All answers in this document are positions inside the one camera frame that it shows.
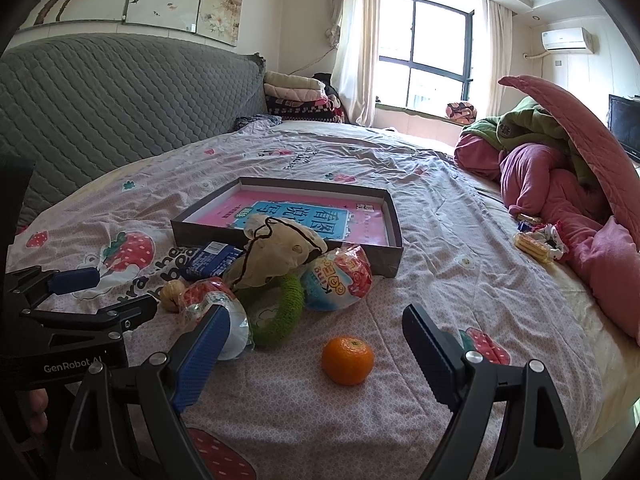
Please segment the person's hand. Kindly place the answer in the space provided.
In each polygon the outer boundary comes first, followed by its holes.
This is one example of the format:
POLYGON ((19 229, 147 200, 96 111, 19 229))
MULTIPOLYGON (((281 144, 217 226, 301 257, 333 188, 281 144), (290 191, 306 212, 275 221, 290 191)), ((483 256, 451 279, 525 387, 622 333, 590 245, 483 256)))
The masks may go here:
POLYGON ((29 428, 34 434, 43 434, 47 430, 48 419, 46 409, 49 398, 44 389, 32 390, 28 394, 29 428))

